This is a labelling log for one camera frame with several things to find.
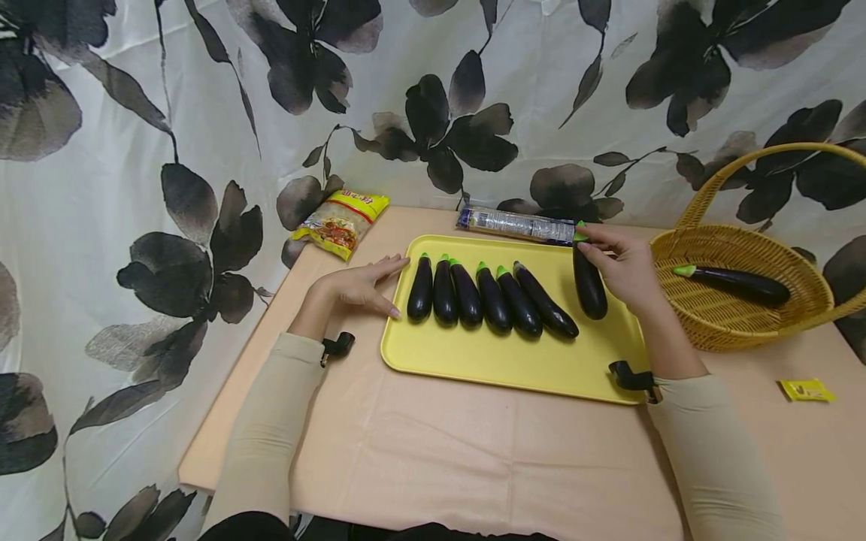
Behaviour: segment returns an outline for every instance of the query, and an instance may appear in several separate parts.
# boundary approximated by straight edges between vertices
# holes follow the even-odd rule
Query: basket handle
[[[719,169],[719,172],[714,174],[698,191],[692,202],[688,204],[685,212],[680,216],[676,223],[676,228],[694,227],[701,222],[701,219],[706,214],[709,204],[713,201],[715,194],[719,192],[719,188],[733,175],[737,170],[746,164],[779,152],[786,151],[824,151],[831,154],[836,154],[842,158],[847,158],[866,169],[866,157],[858,152],[849,150],[843,146],[829,145],[827,143],[788,143],[785,145],[770,146],[759,151],[750,152],[742,158],[735,159],[730,164]],[[782,330],[782,334],[790,335],[797,332],[806,331],[813,327],[830,323],[836,319],[850,316],[854,312],[859,312],[866,308],[866,288],[860,293],[854,295],[839,306],[836,306],[828,312],[816,314],[810,318],[804,319],[795,325],[786,327]]]
[[[746,166],[750,162],[769,156],[778,154],[779,152],[787,151],[824,151],[830,154],[836,154],[842,158],[847,158],[852,162],[866,169],[866,157],[862,154],[849,150],[839,145],[829,145],[827,143],[787,143],[785,145],[768,146],[759,151],[749,152],[742,158],[737,158],[728,165],[725,165],[719,171],[711,176],[709,180],[698,190],[695,198],[688,204],[685,211],[677,221],[675,228],[690,228],[701,223],[704,214],[707,213],[709,204],[713,202],[715,194],[719,192],[719,188],[728,180],[731,175],[737,172],[740,168]]]

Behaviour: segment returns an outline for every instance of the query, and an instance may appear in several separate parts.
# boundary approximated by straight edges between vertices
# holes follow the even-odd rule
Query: peach tablecloth
[[[455,213],[392,207],[351,259],[365,265],[424,234],[454,231]],[[657,230],[612,229],[651,238]],[[180,465],[212,491],[241,402],[310,284],[344,267],[304,250]],[[394,281],[385,294],[393,295]],[[593,541],[686,536],[669,464],[642,406],[401,374],[379,356],[385,322],[339,315],[352,354],[332,363],[310,410],[290,479],[293,507],[403,529],[430,521],[464,531]],[[702,354],[723,377],[779,492],[791,539],[866,536],[866,367],[833,325],[775,345]],[[788,403],[776,380],[818,377],[837,395]]]

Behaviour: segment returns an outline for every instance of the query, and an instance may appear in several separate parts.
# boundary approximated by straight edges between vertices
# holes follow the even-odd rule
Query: plastic tray
[[[618,388],[608,365],[625,359],[635,372],[647,370],[643,336],[625,305],[608,293],[610,306],[600,321],[580,309],[574,287],[572,249],[528,242],[505,242],[423,235],[407,250],[412,263],[401,273],[394,304],[405,311],[417,261],[426,252],[434,272],[442,254],[457,259],[470,274],[480,261],[495,273],[511,270],[514,261],[526,265],[557,304],[577,322],[580,335],[564,341],[545,330],[532,341],[511,332],[494,334],[487,325],[468,331],[461,325],[444,328],[433,314],[422,323],[389,319],[382,337],[382,358],[394,370],[463,381],[578,396],[605,402],[637,404],[643,393]]]

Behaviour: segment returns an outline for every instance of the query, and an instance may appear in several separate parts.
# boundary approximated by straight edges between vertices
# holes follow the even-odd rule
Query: small yellow packet
[[[833,402],[836,397],[829,392],[824,384],[817,379],[780,379],[779,385],[788,396],[788,400],[797,402],[801,400],[817,400],[820,402]]]
[[[334,192],[292,234],[292,239],[309,236],[319,248],[349,259],[385,207],[388,197],[365,196],[349,190]]]

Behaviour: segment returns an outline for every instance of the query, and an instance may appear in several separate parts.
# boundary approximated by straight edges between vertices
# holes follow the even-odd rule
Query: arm
[[[662,395],[649,406],[649,416],[668,453],[695,541],[785,539],[772,482],[752,438],[724,384],[709,374],[665,299],[649,246],[600,229],[581,232],[593,245],[579,248],[641,324]]]
[[[400,256],[388,257],[329,274],[310,287],[238,412],[203,531],[246,511],[266,512],[288,525],[288,473],[307,408],[325,373],[321,340],[331,310],[342,301],[398,317],[397,308],[374,286],[408,263]]]

